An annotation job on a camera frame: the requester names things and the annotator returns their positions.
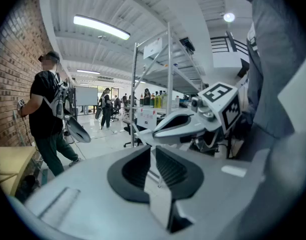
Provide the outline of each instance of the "bottle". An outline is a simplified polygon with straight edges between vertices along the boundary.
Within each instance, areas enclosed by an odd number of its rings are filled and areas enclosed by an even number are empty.
[[[176,99],[175,99],[175,107],[179,108],[179,96],[176,96]]]
[[[155,104],[155,96],[154,96],[154,94],[152,94],[149,105],[150,105],[151,108],[154,108],[154,104]]]
[[[155,101],[154,101],[154,108],[158,108],[158,91],[155,92]]]
[[[163,99],[162,95],[163,95],[163,91],[160,90],[159,95],[158,95],[158,108],[159,109],[162,108],[162,99]]]
[[[141,95],[141,99],[139,100],[139,106],[142,107],[144,105],[143,94]]]
[[[162,96],[162,109],[167,109],[167,93],[166,91],[163,91],[163,96]]]

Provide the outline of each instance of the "brick wall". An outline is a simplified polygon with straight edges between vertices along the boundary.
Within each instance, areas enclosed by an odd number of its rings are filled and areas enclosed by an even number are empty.
[[[17,118],[16,125],[13,111],[18,100],[29,100],[34,77],[42,70],[38,58],[51,50],[39,0],[18,1],[0,28],[0,146],[21,146],[19,132],[29,144],[24,122]],[[25,123],[33,142],[28,116]]]

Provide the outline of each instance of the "black railing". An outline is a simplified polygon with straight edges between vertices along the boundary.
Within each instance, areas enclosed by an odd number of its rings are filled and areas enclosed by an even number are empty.
[[[235,40],[230,32],[226,32],[226,36],[218,36],[211,38],[211,45],[213,53],[224,53],[224,52],[238,52],[239,57],[242,62],[242,68],[237,74],[240,78],[242,78],[249,69],[249,63],[246,61],[248,57],[247,45]]]
[[[246,56],[248,56],[246,44],[235,39],[230,39],[228,36],[212,37],[211,45],[213,53],[236,51],[236,52],[241,52]]]

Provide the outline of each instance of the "sneaker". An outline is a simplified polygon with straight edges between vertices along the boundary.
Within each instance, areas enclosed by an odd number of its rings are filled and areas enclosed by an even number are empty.
[[[79,163],[81,161],[80,158],[78,158],[76,161],[72,161],[70,164],[69,164],[69,167],[72,167],[73,165]]]

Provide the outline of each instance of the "ceiling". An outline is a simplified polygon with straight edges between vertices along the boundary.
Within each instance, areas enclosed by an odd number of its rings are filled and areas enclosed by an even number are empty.
[[[63,67],[67,68],[73,78],[76,78],[77,84],[87,80],[107,80],[113,81],[116,86],[128,86],[131,80],[134,43],[141,43],[165,30],[167,22],[170,22],[176,35],[174,38],[181,39],[188,36],[193,40],[194,35],[196,37],[192,27],[183,20],[189,15],[185,15],[185,12],[170,10],[172,5],[167,0],[43,1],[46,0],[41,0],[41,10],[52,46],[60,52]],[[251,23],[251,6],[244,0],[187,0],[181,3],[184,5],[186,3],[188,7],[196,5],[192,7],[195,13],[191,14],[197,16],[191,20],[200,23],[202,17],[204,24],[197,36],[201,37],[203,43],[200,45],[198,41],[195,41],[195,45],[193,42],[195,48],[196,46],[199,48],[192,57],[198,72],[193,73],[184,60],[180,61],[183,63],[182,72],[192,80],[198,78],[200,74],[205,75],[207,68],[210,67],[205,66],[205,60],[203,61],[206,54],[211,56],[207,50],[207,46],[210,47],[208,31],[227,27],[221,13],[232,12],[236,15],[234,22],[236,26],[248,26]],[[129,32],[131,36],[128,40],[122,40],[96,29],[75,25],[73,18],[77,14],[108,22]],[[176,52],[180,51],[179,47],[174,49]],[[148,66],[153,59],[143,60],[142,56],[138,58],[137,72],[140,74],[144,65]],[[159,59],[153,69],[163,68],[165,62],[167,62],[165,58]],[[80,69],[100,72],[100,78],[98,79],[98,75],[78,73],[77,70]]]

